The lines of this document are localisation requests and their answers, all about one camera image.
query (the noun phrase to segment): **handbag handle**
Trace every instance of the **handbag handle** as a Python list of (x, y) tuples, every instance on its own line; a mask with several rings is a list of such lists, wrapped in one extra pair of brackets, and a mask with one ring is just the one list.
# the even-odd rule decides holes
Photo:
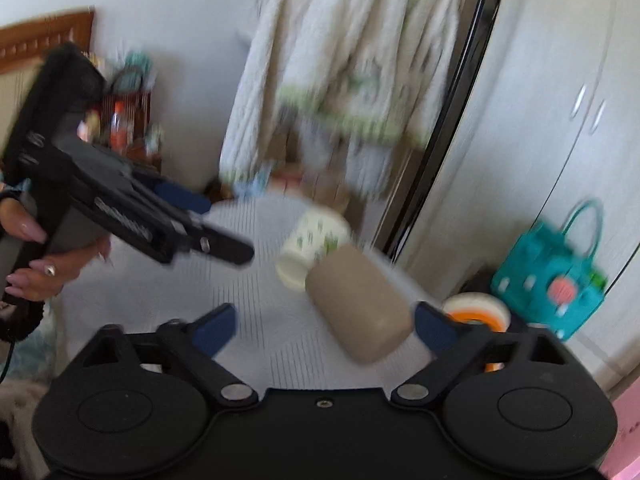
[(598, 199), (585, 200), (577, 208), (574, 212), (569, 216), (567, 221), (562, 228), (562, 234), (567, 236), (571, 227), (574, 225), (574, 222), (577, 220), (578, 216), (587, 211), (587, 209), (593, 209), (596, 213), (596, 232), (593, 236), (593, 242), (591, 244), (591, 250), (589, 255), (586, 256), (586, 259), (590, 262), (596, 256), (596, 252), (598, 251), (598, 247), (600, 246), (600, 241), (602, 240), (602, 226), (604, 224), (604, 207), (602, 206), (602, 202)]

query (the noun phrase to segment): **black cable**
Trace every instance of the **black cable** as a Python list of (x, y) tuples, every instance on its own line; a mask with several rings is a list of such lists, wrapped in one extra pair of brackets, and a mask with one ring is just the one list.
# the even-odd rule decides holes
[(9, 353), (6, 355), (6, 360), (4, 361), (4, 369), (2, 370), (2, 374), (0, 374), (0, 384), (4, 381), (4, 378), (9, 372), (9, 365), (11, 364), (11, 357), (14, 355), (15, 348), (15, 339), (11, 341), (11, 345), (9, 346)]

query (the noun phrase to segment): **black round object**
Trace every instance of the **black round object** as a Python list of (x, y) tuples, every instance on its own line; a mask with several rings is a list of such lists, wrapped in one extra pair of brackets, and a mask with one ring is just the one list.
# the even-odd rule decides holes
[(452, 389), (442, 418), (455, 443), (490, 469), (558, 478), (596, 463), (616, 436), (616, 414), (578, 364), (518, 362)]
[(562, 428), (573, 412), (563, 396), (542, 388), (519, 388), (504, 394), (498, 410), (508, 423), (528, 431)]
[(207, 416), (190, 384), (140, 366), (103, 364), (57, 379), (36, 410), (33, 434), (57, 468), (89, 478), (130, 477), (184, 454)]

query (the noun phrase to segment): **table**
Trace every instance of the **table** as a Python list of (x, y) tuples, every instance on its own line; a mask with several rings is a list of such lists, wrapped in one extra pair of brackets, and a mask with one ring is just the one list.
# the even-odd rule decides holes
[[(192, 321), (220, 304), (233, 303), (238, 333), (216, 361), (260, 394), (267, 387), (376, 386), (389, 394), (429, 363), (430, 353), (419, 339), (410, 336), (378, 364), (356, 364), (307, 295), (286, 289), (276, 275), (274, 259), (312, 206), (307, 200), (279, 194), (216, 204), (207, 222), (255, 244), (254, 262), (240, 270), (196, 254), (180, 256), (171, 267), (163, 267), (114, 240), (113, 265), (93, 262), (62, 293), (68, 354), (77, 354), (105, 324), (120, 324), (128, 332), (151, 332), (170, 319)], [(365, 252), (404, 294), (408, 306), (432, 301), (377, 251)]]

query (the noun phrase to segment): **teal handbag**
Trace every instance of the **teal handbag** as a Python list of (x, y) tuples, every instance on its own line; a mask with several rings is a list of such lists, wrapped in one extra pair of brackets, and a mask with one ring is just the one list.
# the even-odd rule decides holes
[[(596, 233), (587, 255), (566, 236), (587, 209), (596, 212)], [(493, 293), (527, 323), (544, 324), (569, 339), (604, 301), (606, 278), (593, 266), (604, 213), (597, 200), (580, 204), (561, 231), (538, 221), (524, 233), (492, 280)]]

